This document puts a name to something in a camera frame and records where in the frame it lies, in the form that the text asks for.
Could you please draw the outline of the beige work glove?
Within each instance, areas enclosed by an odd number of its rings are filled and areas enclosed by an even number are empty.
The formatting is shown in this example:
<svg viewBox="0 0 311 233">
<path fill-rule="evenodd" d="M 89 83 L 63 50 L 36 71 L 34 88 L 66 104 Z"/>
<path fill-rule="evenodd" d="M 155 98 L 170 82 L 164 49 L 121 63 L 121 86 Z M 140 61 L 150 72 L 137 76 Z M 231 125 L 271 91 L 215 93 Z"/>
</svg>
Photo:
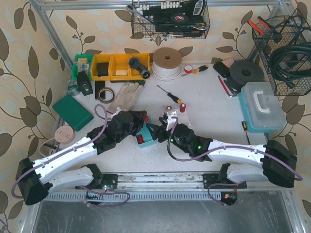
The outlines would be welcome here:
<svg viewBox="0 0 311 233">
<path fill-rule="evenodd" d="M 131 110 L 143 88 L 144 86 L 139 83 L 125 83 L 109 105 L 107 112 L 114 114 L 117 111 L 117 107 L 125 111 Z"/>
</svg>

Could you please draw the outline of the large red spring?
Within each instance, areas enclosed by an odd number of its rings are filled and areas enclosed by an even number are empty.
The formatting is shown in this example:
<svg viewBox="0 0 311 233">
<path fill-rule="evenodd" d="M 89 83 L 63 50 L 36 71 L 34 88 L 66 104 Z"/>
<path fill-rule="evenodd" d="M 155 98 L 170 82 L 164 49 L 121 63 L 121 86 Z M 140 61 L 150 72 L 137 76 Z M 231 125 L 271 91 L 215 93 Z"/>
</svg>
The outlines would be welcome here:
<svg viewBox="0 0 311 233">
<path fill-rule="evenodd" d="M 185 110 L 186 110 L 186 104 L 184 104 L 184 103 L 180 104 L 179 111 L 180 111 L 181 113 L 184 113 Z"/>
</svg>

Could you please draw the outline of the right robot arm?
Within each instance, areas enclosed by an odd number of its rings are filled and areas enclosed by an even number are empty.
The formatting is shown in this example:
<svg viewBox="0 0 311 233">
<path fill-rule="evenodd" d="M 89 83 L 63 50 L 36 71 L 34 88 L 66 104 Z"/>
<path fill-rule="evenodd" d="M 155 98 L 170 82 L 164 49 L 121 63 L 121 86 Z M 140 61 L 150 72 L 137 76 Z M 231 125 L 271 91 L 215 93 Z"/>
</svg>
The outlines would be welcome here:
<svg viewBox="0 0 311 233">
<path fill-rule="evenodd" d="M 275 140 L 264 145 L 240 145 L 198 136 L 178 122 L 178 117 L 161 118 L 161 125 L 146 125 L 153 140 L 167 142 L 169 156 L 179 162 L 224 161 L 226 180 L 241 184 L 265 181 L 292 188 L 303 177 L 296 171 L 297 156 Z"/>
</svg>

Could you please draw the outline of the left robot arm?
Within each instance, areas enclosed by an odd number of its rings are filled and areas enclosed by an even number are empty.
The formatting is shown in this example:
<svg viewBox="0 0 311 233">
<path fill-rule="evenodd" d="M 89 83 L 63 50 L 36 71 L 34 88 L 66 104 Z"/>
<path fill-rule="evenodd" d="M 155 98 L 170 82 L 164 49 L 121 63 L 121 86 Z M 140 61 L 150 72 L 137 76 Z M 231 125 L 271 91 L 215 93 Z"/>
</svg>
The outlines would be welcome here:
<svg viewBox="0 0 311 233">
<path fill-rule="evenodd" d="M 102 173 L 96 164 L 70 171 L 73 165 L 113 149 L 126 137 L 135 136 L 143 127 L 146 111 L 119 111 L 112 119 L 83 137 L 77 143 L 53 155 L 19 162 L 16 182 L 25 204 L 41 202 L 48 194 L 74 186 L 94 189 Z"/>
</svg>

